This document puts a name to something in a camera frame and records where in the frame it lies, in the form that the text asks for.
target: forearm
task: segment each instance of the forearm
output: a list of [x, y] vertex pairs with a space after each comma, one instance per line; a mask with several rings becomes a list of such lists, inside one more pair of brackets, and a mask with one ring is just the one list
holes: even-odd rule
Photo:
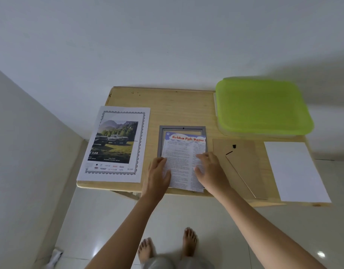
[[86, 269], [130, 269], [151, 213], [157, 203], [141, 197], [128, 217]]
[[266, 269], [324, 268], [299, 244], [252, 208], [235, 190], [216, 196]]

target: white paper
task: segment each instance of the white paper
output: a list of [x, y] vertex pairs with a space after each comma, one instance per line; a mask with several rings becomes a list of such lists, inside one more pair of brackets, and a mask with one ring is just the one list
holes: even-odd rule
[[149, 108], [102, 106], [77, 180], [141, 182], [149, 114]]
[[170, 187], [183, 190], [203, 192], [194, 168], [198, 166], [203, 172], [201, 161], [196, 154], [206, 151], [206, 137], [190, 134], [167, 132], [162, 149], [162, 157], [167, 158], [165, 171], [171, 170]]
[[305, 143], [264, 144], [282, 201], [331, 202]]

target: foot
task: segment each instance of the foot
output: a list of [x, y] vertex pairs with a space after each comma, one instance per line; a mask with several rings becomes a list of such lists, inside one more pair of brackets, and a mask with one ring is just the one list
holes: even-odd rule
[[144, 239], [141, 242], [140, 246], [138, 247], [137, 254], [141, 264], [153, 257], [151, 238]]
[[183, 233], [182, 258], [193, 257], [197, 246], [197, 235], [190, 227]]

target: grass field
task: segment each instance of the grass field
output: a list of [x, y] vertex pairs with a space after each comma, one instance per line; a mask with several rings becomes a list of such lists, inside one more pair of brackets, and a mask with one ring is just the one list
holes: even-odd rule
[[127, 142], [126, 144], [106, 144], [101, 146], [99, 144], [94, 144], [92, 146], [91, 152], [98, 152], [96, 159], [94, 161], [103, 162], [116, 162], [116, 163], [129, 163], [132, 147], [134, 142]]

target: green plastic lid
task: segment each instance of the green plastic lid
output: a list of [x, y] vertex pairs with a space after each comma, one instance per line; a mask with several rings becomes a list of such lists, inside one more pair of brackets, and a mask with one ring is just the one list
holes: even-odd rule
[[231, 133], [306, 135], [313, 120], [296, 85], [230, 77], [216, 86], [219, 127]]

